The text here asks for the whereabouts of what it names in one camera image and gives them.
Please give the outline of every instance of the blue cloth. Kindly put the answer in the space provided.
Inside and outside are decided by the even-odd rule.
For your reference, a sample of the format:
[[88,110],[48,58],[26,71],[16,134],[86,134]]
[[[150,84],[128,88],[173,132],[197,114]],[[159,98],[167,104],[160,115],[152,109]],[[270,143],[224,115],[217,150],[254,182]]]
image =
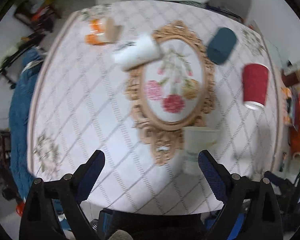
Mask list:
[[[31,48],[24,54],[23,67],[34,60],[41,60],[37,50]],[[42,63],[25,70],[17,82],[9,112],[11,133],[10,169],[17,184],[19,194],[26,198],[34,180],[27,167],[27,126],[28,116],[34,86]]]

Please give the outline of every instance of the white cup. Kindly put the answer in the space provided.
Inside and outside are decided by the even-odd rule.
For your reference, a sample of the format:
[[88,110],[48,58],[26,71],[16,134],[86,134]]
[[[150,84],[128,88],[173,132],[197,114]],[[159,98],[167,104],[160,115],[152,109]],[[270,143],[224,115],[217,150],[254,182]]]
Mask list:
[[185,161],[183,172],[200,176],[202,171],[198,164],[198,155],[202,150],[211,150],[218,141],[219,130],[208,127],[187,126],[183,127],[183,148]]
[[114,63],[123,71],[162,57],[159,44],[148,33],[141,34],[135,41],[126,42],[114,53]]

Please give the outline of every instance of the blue gripper pad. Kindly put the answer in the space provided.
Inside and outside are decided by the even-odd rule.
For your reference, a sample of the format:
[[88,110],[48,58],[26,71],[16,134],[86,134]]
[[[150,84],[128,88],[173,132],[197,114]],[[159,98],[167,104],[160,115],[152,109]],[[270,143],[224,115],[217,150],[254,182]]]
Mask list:
[[102,151],[98,151],[98,156],[94,159],[94,161],[90,164],[89,161],[85,165],[89,165],[87,172],[85,173],[83,179],[79,182],[78,191],[76,200],[77,202],[82,202],[87,200],[90,192],[99,177],[103,166],[105,165],[105,154]]
[[219,176],[217,170],[213,167],[212,163],[205,155],[205,151],[201,151],[199,153],[198,163],[216,199],[226,203],[228,201],[228,197],[226,195],[226,185]]

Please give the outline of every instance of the table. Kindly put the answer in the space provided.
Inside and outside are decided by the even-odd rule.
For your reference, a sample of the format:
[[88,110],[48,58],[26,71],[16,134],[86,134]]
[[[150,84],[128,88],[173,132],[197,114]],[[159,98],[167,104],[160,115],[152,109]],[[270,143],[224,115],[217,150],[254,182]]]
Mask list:
[[[28,125],[29,171],[45,181],[60,179],[100,149],[106,163],[87,200],[91,207],[157,215],[220,209],[222,203],[203,176],[181,172],[182,151],[168,164],[154,164],[150,146],[140,142],[130,116],[124,95],[128,74],[111,57],[118,44],[85,44],[79,15],[71,15],[54,41],[36,84]],[[258,34],[217,13],[171,2],[114,3],[110,15],[122,24],[119,44],[176,19],[204,45],[219,27],[233,30],[238,42],[229,60],[215,66],[215,110],[206,118],[207,126],[221,131],[212,154],[230,173],[242,176],[271,168],[278,122],[272,71],[265,109],[253,111],[242,104],[243,66],[258,62],[271,67]]]

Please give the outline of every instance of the red flower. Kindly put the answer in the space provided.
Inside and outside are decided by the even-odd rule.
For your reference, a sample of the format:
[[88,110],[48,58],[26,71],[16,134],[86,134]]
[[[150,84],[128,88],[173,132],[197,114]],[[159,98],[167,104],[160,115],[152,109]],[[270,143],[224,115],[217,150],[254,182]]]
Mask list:
[[159,69],[158,69],[158,74],[159,74],[159,75],[162,75],[162,74],[163,74],[163,69],[162,69],[162,68],[159,68]]
[[165,112],[180,113],[185,107],[185,101],[180,95],[168,95],[168,98],[162,100],[162,106]]
[[150,100],[161,100],[162,91],[160,84],[155,80],[149,80],[146,84],[146,94]]

